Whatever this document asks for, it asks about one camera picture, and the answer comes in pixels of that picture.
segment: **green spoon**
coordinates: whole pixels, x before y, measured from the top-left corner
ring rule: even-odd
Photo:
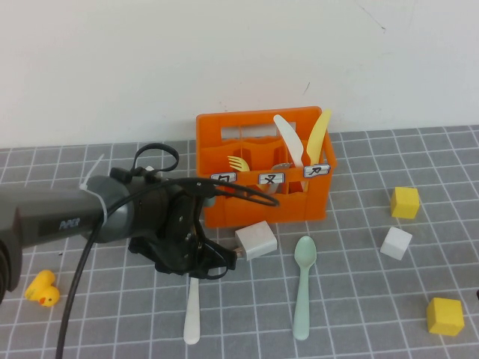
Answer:
[[[294,259],[301,273],[294,310],[293,336],[297,340],[306,340],[309,337],[309,268],[316,262],[316,245],[311,237],[304,236],[298,241]]]

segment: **white wall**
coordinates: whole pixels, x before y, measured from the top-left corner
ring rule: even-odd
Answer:
[[[194,138],[200,113],[304,105],[332,108],[332,131],[479,123],[478,13],[477,0],[0,1],[0,147]]]

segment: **yellow block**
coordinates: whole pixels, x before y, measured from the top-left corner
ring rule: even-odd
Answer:
[[[460,301],[433,298],[427,306],[427,330],[430,333],[455,337],[464,328]]]
[[[416,188],[396,187],[391,199],[391,216],[413,219],[419,210],[419,193]]]

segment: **orange plastic caddy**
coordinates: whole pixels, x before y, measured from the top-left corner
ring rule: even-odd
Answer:
[[[281,136],[243,137],[243,133],[255,132],[268,125],[275,127],[273,117],[280,114],[289,123],[296,123],[296,133],[303,143],[304,166],[310,164],[306,153],[309,135],[321,115],[319,107],[287,108],[281,110],[247,111],[223,114],[201,114],[196,119],[197,172],[200,177],[218,178],[219,174],[230,174],[230,181],[238,185],[254,186],[260,182],[261,174],[283,173],[284,182],[280,191],[272,194],[279,207],[262,206],[235,197],[217,197],[214,206],[205,208],[207,227],[248,226],[260,221],[288,222],[320,220],[326,217],[329,186],[336,168],[335,153],[328,132],[323,141],[320,164],[331,166],[327,174],[305,178],[306,168],[291,168],[272,171],[273,165],[293,163]],[[238,138],[224,139],[222,130],[237,130]],[[235,172],[228,156],[238,156],[249,164],[249,172]],[[302,191],[301,182],[308,182]]]

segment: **gray tabletop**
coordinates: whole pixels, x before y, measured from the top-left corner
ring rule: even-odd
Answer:
[[[479,358],[479,126],[332,134],[338,157],[325,221],[273,224],[280,248],[217,281],[201,281],[201,340],[183,342],[187,278],[157,273],[126,249],[97,245],[76,296],[68,358]],[[195,174],[195,142],[170,177]],[[96,173],[130,168],[141,144],[1,150],[1,183],[76,188],[100,154]],[[140,165],[166,165],[157,153]],[[414,186],[414,220],[390,216],[395,186]],[[413,235],[401,261],[379,252],[390,226]],[[310,273],[311,334],[291,331],[299,270],[293,250],[308,234],[317,245]],[[234,230],[207,230],[234,246]],[[53,358],[65,296],[85,240],[24,252],[20,285],[0,306],[0,358]],[[36,273],[57,274],[61,301],[53,308],[22,298]],[[463,303],[457,337],[428,334],[431,298]]]

